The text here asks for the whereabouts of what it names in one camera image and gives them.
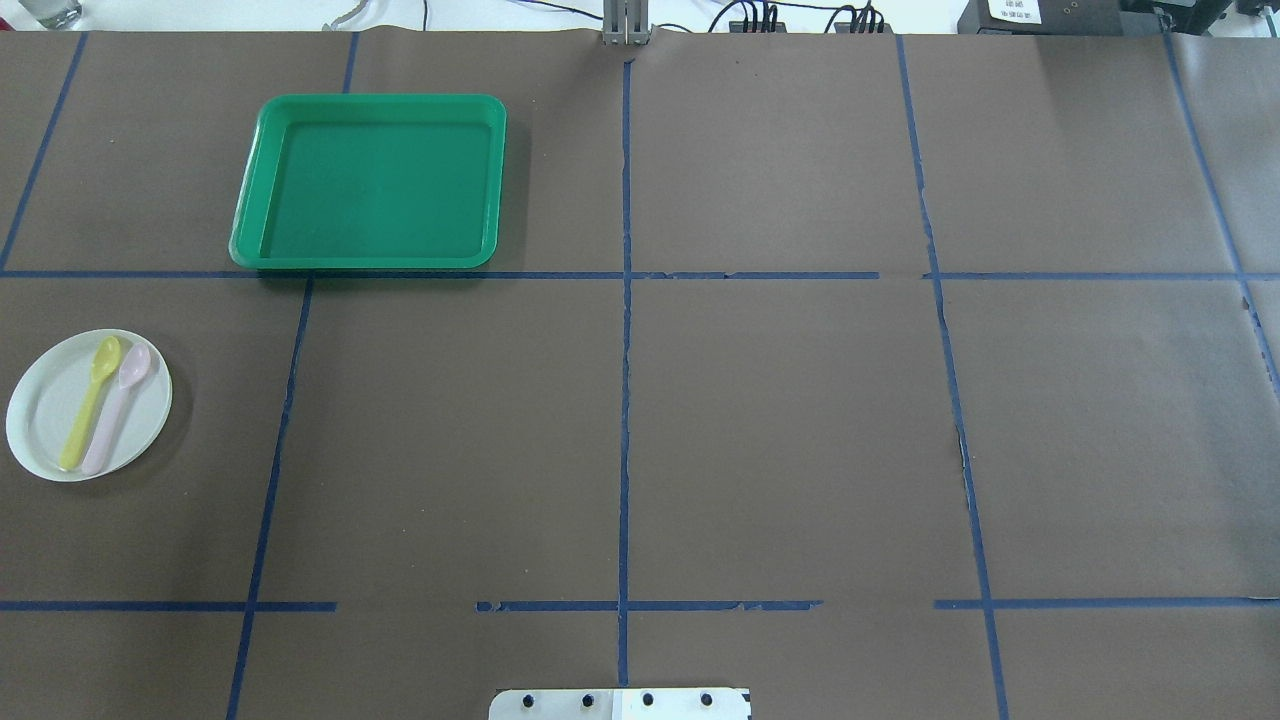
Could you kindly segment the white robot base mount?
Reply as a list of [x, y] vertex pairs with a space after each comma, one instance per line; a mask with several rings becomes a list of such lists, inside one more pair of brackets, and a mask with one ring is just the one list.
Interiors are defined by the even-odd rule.
[[730, 687], [508, 689], [489, 719], [751, 719], [750, 691]]

